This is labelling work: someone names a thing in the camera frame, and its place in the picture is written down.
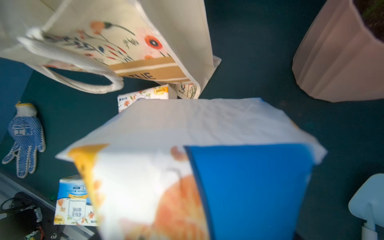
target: plant soil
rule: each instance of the plant soil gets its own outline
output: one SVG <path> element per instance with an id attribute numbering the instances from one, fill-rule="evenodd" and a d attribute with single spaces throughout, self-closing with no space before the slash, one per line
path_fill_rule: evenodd
<path id="1" fill-rule="evenodd" d="M 384 0 L 353 0 L 364 24 L 384 41 Z"/>

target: yellow label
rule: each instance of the yellow label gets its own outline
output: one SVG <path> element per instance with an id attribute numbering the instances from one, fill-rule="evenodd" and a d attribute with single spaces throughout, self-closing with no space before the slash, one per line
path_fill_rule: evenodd
<path id="1" fill-rule="evenodd" d="M 153 90 L 153 92 L 156 95 L 163 95 L 164 93 L 168 92 L 168 87 L 157 88 L 157 89 Z"/>
<path id="2" fill-rule="evenodd" d="M 72 199 L 86 199 L 89 196 L 88 196 L 88 194 L 87 195 L 80 195 L 80 196 L 76 196 L 76 195 L 73 195 L 73 194 L 68 194 L 68 197 L 72 198 Z"/>
<path id="3" fill-rule="evenodd" d="M 64 217 L 61 215 L 56 215 L 54 223 L 55 224 L 64 224 Z"/>

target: light blue object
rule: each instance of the light blue object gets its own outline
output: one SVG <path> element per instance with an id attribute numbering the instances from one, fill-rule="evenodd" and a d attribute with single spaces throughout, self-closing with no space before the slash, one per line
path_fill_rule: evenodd
<path id="1" fill-rule="evenodd" d="M 384 227 L 384 174 L 371 176 L 353 195 L 348 208 L 354 216 L 367 220 L 361 239 L 377 240 L 375 224 Z"/>
<path id="2" fill-rule="evenodd" d="M 45 141 L 35 107 L 30 103 L 18 103 L 16 108 L 16 116 L 8 125 L 8 132 L 15 143 L 2 163 L 7 164 L 16 158 L 17 176 L 24 178 L 28 172 L 35 172 L 37 151 L 45 151 Z"/>

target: orange fruit print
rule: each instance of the orange fruit print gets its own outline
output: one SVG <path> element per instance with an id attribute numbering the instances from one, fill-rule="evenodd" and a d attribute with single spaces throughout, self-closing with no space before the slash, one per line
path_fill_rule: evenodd
<path id="1" fill-rule="evenodd" d="M 152 225 L 121 220 L 124 240 L 209 239 L 207 222 L 193 175 L 182 178 L 161 197 Z"/>

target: glove cuff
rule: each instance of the glove cuff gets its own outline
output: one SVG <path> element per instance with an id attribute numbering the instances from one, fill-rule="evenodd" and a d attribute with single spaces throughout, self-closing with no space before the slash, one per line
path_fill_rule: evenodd
<path id="1" fill-rule="evenodd" d="M 37 115 L 36 108 L 30 103 L 16 104 L 17 108 L 16 117 L 35 117 Z"/>

